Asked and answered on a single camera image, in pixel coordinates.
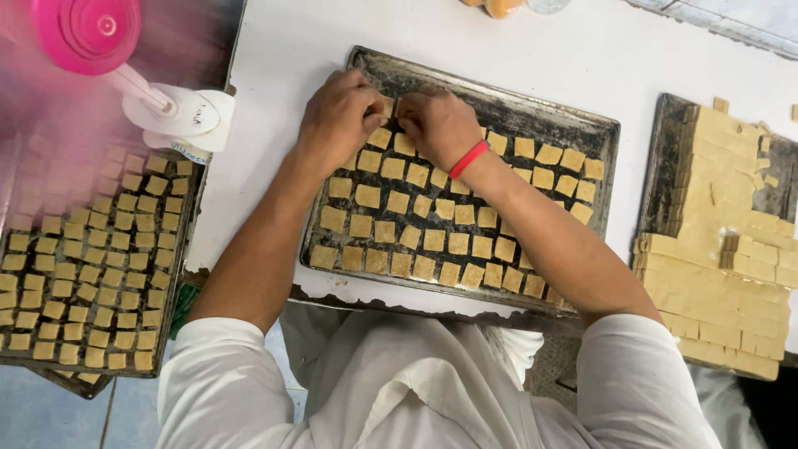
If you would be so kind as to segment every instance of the person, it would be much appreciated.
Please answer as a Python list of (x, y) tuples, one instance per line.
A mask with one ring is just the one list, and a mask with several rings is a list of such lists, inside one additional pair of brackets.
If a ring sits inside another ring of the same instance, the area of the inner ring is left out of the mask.
[[(397, 116), (447, 172), (482, 145), (474, 109), (444, 90), (405, 95)], [(587, 328), (579, 414), (520, 391), (507, 358), (473, 324), (353, 312), (311, 329), (323, 338), (291, 361), (312, 367), (298, 376), (307, 418), (293, 423), (264, 334), (286, 306), (316, 193), (386, 120), (357, 70), (335, 72), (310, 99), (296, 145), (177, 336), (160, 378), (158, 447), (720, 447), (674, 338), (628, 267), (492, 151), (458, 179), (510, 223), (537, 271), (578, 310)]]

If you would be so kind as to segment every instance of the white sleeve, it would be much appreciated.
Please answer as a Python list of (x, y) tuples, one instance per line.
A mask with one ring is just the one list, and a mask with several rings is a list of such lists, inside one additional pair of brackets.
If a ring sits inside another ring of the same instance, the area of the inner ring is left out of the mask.
[(721, 445), (674, 338), (637, 315), (596, 321), (579, 350), (579, 421), (605, 449)]
[(177, 334), (158, 388), (158, 448), (273, 447), (294, 421), (275, 358), (251, 323), (205, 318)]

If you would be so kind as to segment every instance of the blue tiled floor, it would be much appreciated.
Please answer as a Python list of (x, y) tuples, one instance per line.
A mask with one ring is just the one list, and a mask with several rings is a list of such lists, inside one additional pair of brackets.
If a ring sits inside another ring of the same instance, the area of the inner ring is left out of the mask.
[[(172, 353), (173, 342), (166, 356)], [(279, 323), (267, 333), (266, 348), (275, 356), (301, 421), (307, 391), (288, 368)], [(113, 391), (113, 404), (109, 401)], [(128, 449), (154, 447), (160, 427), (158, 381), (120, 377), (94, 400), (85, 400), (25, 368), (0, 367), (0, 447), (14, 449)], [(103, 442), (103, 427), (108, 428)]]

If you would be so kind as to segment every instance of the red bracelet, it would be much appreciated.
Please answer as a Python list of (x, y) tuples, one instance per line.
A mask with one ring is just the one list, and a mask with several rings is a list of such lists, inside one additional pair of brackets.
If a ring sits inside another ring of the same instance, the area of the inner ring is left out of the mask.
[(457, 179), (459, 175), (463, 173), (466, 167), (468, 167), (475, 159), (479, 156), (482, 156), (482, 153), (488, 151), (491, 145), (487, 141), (480, 141), (480, 143), (476, 144), (474, 148), (471, 149), (468, 153), (460, 159), (460, 162), (457, 162), (451, 170), (449, 170), (449, 177), (452, 179)]

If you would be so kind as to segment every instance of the white tabletop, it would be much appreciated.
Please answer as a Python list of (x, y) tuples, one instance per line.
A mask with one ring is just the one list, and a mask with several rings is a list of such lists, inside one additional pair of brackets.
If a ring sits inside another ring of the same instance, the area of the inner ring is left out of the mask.
[[(704, 104), (723, 97), (734, 117), (765, 120), (798, 140), (790, 121), (798, 63), (626, 2), (574, 0), (553, 17), (521, 10), (504, 21), (458, 0), (249, 2), (231, 75), (238, 111), (227, 150), (211, 164), (189, 270), (212, 269), (294, 144), (306, 101), (354, 45), (620, 121), (606, 242), (624, 260), (631, 258), (660, 93)], [(310, 296), (379, 299), (425, 312), (518, 310), (299, 263), (294, 283)], [(788, 348), (798, 352), (798, 332)]]

